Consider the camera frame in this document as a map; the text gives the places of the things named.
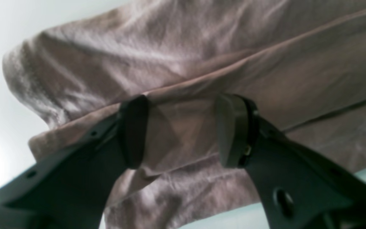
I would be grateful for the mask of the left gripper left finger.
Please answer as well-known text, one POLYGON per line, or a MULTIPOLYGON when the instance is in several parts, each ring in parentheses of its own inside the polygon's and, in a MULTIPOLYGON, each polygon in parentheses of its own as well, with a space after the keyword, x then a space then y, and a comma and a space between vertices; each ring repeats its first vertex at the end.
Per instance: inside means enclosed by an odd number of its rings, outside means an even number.
POLYGON ((149 100, 121 103, 75 144, 0 188, 0 229, 97 229, 116 180, 143 159, 149 100))

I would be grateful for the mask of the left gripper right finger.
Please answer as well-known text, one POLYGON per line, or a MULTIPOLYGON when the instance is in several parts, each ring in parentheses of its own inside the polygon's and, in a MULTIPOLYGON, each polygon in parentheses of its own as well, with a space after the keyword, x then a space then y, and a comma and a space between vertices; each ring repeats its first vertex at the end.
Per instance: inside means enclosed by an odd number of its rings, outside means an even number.
POLYGON ((288 139, 252 100, 215 100, 220 162, 253 181, 272 229, 366 229, 366 183, 288 139))

